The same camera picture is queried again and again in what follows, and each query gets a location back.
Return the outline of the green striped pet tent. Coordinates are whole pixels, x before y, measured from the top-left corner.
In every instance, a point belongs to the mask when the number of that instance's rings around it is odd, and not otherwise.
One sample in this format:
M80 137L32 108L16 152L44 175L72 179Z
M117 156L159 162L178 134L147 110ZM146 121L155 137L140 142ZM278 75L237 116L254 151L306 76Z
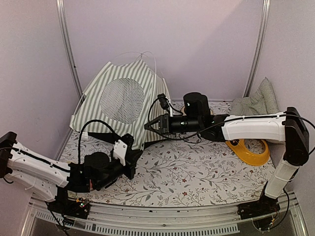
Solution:
M105 134L110 129L120 136L134 137L133 149L143 149L145 143L163 138L144 125L163 115L164 110L155 102L159 94L170 98L166 80L151 69L141 56L131 63L115 65L107 62L83 92L84 101L70 118L70 128L76 132Z

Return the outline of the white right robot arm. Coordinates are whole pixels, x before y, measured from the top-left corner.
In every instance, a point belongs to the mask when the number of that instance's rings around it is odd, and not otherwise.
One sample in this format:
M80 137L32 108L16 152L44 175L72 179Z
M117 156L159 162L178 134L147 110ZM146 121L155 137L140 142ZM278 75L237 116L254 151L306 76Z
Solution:
M305 126L307 122L294 107L268 115L213 115L207 96L191 92L184 95L184 110L181 115L167 113L155 119L147 118L144 128L165 139L170 139L171 134L190 133L213 142L228 142L235 147L241 140L284 144L284 156L267 181L262 198L254 204L254 210L258 214L265 214L273 207L273 200L281 194L298 169L306 164L312 153L309 148L309 132Z

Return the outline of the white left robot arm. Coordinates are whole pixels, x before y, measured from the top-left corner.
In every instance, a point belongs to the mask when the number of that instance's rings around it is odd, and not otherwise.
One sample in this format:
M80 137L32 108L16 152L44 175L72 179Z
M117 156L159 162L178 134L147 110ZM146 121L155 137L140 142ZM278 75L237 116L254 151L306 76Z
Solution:
M89 193L112 185L120 176L132 179L141 150L132 150L133 137L122 136L113 144L109 155L94 152L82 163L61 162L40 155L16 140L8 132L0 138L0 176L20 182L40 199L53 202L62 213L70 213L72 200L61 191Z

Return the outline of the yellow double pet bowl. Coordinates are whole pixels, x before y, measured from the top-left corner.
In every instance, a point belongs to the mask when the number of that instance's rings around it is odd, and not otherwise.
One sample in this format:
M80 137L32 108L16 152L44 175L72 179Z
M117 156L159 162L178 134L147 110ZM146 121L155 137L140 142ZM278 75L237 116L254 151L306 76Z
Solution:
M226 141L225 143L243 162L251 166L262 166L268 162L270 151L267 143L264 140L259 141L264 146L263 153L251 152L245 145L245 139Z

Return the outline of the floral table mat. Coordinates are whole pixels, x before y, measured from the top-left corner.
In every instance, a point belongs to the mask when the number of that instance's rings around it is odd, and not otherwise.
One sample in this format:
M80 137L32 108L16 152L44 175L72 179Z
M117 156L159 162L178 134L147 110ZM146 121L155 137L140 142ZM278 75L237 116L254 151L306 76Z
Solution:
M140 207L194 207L254 201L275 170L244 163L225 143L192 138L162 141L145 148L133 179L71 198Z

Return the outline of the green checked cushion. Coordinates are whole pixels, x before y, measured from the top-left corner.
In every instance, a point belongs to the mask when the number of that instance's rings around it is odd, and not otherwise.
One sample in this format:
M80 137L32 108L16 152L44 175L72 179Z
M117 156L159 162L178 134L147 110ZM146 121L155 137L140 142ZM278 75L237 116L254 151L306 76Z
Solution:
M233 100L229 114L251 116L276 114L278 112L279 108L272 84L265 77L253 95Z

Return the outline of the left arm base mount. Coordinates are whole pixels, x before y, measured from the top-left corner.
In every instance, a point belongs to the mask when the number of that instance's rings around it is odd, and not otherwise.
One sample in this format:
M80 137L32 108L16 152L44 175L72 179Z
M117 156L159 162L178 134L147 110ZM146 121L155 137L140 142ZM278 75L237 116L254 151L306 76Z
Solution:
M57 195L52 202L48 202L48 210L80 219L87 219L90 213L90 201L87 198L70 199L68 191L58 188Z

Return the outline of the front aluminium rail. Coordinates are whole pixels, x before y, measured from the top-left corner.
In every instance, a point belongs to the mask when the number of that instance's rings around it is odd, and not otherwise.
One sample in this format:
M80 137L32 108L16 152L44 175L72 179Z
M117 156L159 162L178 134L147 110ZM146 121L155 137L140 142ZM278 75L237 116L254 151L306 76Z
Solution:
M197 207L136 207L91 204L87 219L63 231L44 202L31 198L23 236L309 236L293 192L279 197L281 210L242 219L237 204Z

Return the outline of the aluminium frame post right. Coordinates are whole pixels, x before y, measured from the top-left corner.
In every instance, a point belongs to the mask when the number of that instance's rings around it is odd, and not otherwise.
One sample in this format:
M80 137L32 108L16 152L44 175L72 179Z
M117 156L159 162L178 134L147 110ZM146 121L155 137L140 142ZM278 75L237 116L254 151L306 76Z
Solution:
M264 43L264 38L267 30L267 25L268 25L268 19L269 19L269 12L270 12L270 5L271 1L270 0L264 0L262 2L262 11L261 11L261 17L260 17L260 23L259 23L259 29L258 29L258 36L257 36L257 41L256 41L256 46L254 50L254 55L253 55L253 60L249 72L249 77L245 86L245 90L243 93L243 97L248 97L256 75L256 71L258 68L259 64L259 59L261 55L261 51L263 49L263 43Z

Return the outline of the aluminium frame post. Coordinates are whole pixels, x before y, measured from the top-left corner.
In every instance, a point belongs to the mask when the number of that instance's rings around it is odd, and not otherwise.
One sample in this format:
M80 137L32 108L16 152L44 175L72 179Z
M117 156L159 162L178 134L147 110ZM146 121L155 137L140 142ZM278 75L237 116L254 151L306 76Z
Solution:
M256 41L256 46L254 50L254 55L253 55L253 60L249 72L249 77L245 86L245 90L243 93L243 97L248 97L256 75L256 71L258 68L259 64L259 59L261 55L261 51L263 49L263 43L264 43L264 38L267 30L267 25L268 25L268 19L269 19L269 12L270 12L270 5L271 1L270 0L264 0L262 2L262 11L261 11L261 17L260 17L260 23L259 23L259 29L258 29L258 36L257 36L257 41Z
M75 91L79 98L79 103L82 101L83 98L83 90L82 86L79 80L78 72L77 72L77 66L75 63L69 31L67 27L67 20L66 20L66 13L65 13L65 7L64 7L64 0L56 0L56 7L57 7L57 14L64 44L64 49L67 57L67 61L69 64L71 76L74 83Z

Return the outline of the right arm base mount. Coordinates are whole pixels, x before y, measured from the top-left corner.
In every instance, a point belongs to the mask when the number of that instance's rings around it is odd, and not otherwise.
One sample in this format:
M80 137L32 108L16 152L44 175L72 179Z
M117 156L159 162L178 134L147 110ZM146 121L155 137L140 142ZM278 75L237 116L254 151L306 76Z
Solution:
M237 206L237 213L241 219L263 216L280 210L278 200L257 200L248 203L242 203Z

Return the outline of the aluminium frame post left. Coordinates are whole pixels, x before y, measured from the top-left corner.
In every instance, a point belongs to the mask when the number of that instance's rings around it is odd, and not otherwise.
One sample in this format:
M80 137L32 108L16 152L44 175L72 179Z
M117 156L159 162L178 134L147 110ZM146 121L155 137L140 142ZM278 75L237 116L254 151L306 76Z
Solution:
M78 72L77 72L77 66L75 63L69 31L67 27L67 20L66 20L66 13L65 13L65 7L64 7L64 0L56 0L56 7L57 7L57 14L64 44L64 49L67 57L67 61L69 64L71 76L74 83L75 91L79 98L79 103L82 101L83 98L83 90L82 86L79 80Z

